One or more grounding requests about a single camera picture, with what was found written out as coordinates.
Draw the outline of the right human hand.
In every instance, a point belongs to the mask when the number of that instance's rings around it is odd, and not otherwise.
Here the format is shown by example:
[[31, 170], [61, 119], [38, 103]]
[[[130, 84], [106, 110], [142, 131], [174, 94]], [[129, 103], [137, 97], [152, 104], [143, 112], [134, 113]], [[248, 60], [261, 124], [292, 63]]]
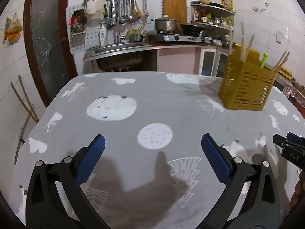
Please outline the right human hand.
[[304, 181], [302, 179], [299, 179], [295, 186], [295, 191], [292, 195], [291, 201], [288, 205], [289, 210], [291, 210], [297, 204], [303, 192], [304, 192]]

